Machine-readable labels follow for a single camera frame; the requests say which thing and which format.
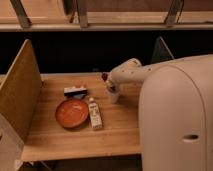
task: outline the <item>wooden partition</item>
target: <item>wooden partition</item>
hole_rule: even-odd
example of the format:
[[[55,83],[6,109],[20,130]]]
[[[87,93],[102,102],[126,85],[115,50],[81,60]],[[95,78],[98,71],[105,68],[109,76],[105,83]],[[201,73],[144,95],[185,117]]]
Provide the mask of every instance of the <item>wooden partition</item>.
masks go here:
[[[0,127],[22,148],[42,81],[31,42],[26,40],[0,86]]]

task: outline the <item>orange bowl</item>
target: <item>orange bowl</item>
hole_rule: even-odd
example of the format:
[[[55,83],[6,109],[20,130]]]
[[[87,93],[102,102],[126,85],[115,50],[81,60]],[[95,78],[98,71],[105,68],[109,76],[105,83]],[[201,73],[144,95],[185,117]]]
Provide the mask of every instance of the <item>orange bowl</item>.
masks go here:
[[[71,98],[63,101],[56,109],[57,122],[65,128],[73,128],[82,124],[89,115],[87,103]]]

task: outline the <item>glass panel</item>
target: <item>glass panel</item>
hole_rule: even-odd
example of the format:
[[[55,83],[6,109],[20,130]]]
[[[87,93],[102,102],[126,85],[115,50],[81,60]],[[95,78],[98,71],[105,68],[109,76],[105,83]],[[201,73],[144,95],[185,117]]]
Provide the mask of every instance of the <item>glass panel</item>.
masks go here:
[[[65,0],[21,0],[32,23],[69,23],[71,13]]]
[[[9,0],[0,0],[0,24],[18,23],[16,13]]]
[[[212,0],[185,0],[179,23],[212,23]]]
[[[171,0],[87,0],[89,23],[163,23]]]

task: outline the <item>wooden tabletop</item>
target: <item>wooden tabletop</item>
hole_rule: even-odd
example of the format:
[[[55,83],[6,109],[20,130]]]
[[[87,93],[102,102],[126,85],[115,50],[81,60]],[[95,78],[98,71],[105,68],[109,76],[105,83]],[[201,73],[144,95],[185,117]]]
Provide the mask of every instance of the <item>wooden tabletop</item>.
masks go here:
[[[57,106],[66,98],[63,88],[86,85],[88,96],[99,104],[104,127],[93,131],[89,118],[81,126],[64,129],[55,120]],[[111,104],[100,75],[45,79],[21,159],[45,161],[140,154],[138,99],[140,84],[121,87],[117,104]]]

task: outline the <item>white bottle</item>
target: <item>white bottle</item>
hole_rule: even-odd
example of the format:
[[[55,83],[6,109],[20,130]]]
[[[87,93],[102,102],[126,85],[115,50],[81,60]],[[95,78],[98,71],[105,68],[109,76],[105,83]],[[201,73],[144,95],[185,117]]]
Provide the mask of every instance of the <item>white bottle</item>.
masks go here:
[[[94,98],[89,98],[89,113],[92,128],[94,130],[102,128],[101,114],[98,104],[94,101]]]

